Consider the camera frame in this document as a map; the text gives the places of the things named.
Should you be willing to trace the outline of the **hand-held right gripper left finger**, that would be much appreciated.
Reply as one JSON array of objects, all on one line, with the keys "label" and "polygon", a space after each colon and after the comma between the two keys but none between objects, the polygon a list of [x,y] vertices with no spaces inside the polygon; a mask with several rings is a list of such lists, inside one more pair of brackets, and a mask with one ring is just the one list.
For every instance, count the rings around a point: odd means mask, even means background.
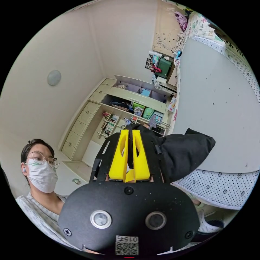
[{"label": "hand-held right gripper left finger", "polygon": [[108,175],[111,180],[126,181],[129,130],[125,129],[117,134],[119,135]]}]

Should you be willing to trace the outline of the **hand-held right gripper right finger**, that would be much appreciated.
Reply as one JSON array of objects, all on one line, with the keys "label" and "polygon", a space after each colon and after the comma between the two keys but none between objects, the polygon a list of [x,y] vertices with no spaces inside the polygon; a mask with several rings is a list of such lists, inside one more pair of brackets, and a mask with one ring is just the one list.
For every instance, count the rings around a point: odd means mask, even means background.
[{"label": "hand-held right gripper right finger", "polygon": [[125,182],[148,181],[150,179],[149,166],[145,154],[145,147],[139,130],[132,131],[133,169],[126,173]]}]

